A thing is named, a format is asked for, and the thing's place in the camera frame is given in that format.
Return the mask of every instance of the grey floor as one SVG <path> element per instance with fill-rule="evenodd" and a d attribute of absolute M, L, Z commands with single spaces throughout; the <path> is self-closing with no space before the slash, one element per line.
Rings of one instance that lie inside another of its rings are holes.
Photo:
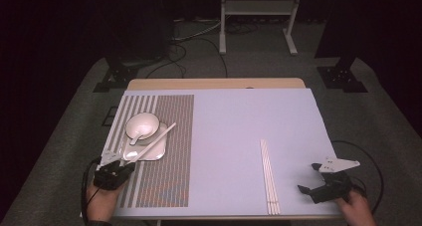
<path fill-rule="evenodd" d="M 207 27 L 197 23 L 179 24 L 178 36 Z M 325 88 L 317 66 L 332 66 L 337 59 L 314 58 L 322 31 L 323 24 L 296 24 L 293 37 L 299 54 L 295 57 L 289 54 L 281 25 L 262 25 L 253 33 L 229 35 L 227 54 L 223 57 L 228 77 L 303 79 L 315 95 L 329 137 L 361 146 L 378 163 L 385 180 L 383 198 L 375 213 L 378 224 L 422 225 L 420 136 L 378 83 L 373 71 L 360 60 L 351 69 L 368 93 L 346 94 Z M 218 46 L 217 32 L 201 38 Z M 187 51 L 178 62 L 186 70 L 185 78 L 225 78 L 224 65 L 213 45 L 203 40 L 180 45 Z M 171 48 L 172 59 L 181 54 L 180 47 Z M 160 64 L 139 70 L 138 77 L 145 78 Z M 119 89 L 93 93 L 106 70 L 106 61 L 100 59 L 86 75 L 2 225 L 83 225 L 79 217 L 82 173 L 90 160 L 101 154 L 109 131 L 102 122 L 109 108 L 118 105 L 123 93 Z M 180 78 L 180 67 L 169 65 L 150 77 Z M 338 157 L 362 163 L 350 174 L 364 181 L 373 205 L 380 192 L 380 181 L 372 162 L 349 144 L 334 143 L 333 147 Z M 114 219 L 113 223 L 142 225 L 120 219 Z M 293 221 L 292 225 L 345 225 L 345 222 L 304 220 Z"/>

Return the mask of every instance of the spoon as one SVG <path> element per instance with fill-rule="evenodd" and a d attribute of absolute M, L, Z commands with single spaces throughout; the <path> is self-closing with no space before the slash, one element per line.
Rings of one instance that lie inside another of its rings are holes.
<path fill-rule="evenodd" d="M 139 133 L 130 141 L 130 145 L 135 145 L 137 140 L 143 137 L 146 134 L 152 132 L 152 127 L 150 125 L 143 125 L 140 127 Z"/>

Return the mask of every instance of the person's hand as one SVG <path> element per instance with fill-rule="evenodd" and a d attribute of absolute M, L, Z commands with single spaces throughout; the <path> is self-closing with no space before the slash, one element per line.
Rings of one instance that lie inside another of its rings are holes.
<path fill-rule="evenodd" d="M 369 203 L 360 193 L 351 190 L 348 202 L 342 198 L 335 199 L 338 208 L 350 226 L 375 226 Z"/>
<path fill-rule="evenodd" d="M 114 212 L 118 195 L 124 189 L 126 183 L 122 184 L 116 190 L 104 190 L 91 184 L 87 189 L 87 202 L 93 197 L 88 204 L 87 216 L 90 221 L 108 222 Z"/>

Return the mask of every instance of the white shelf frame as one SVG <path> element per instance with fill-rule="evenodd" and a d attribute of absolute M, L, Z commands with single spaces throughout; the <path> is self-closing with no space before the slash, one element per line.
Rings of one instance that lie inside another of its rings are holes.
<path fill-rule="evenodd" d="M 220 45 L 221 55 L 227 53 L 226 48 L 226 15 L 288 15 L 288 28 L 283 29 L 291 55 L 297 55 L 298 50 L 292 38 L 300 0 L 221 0 Z"/>

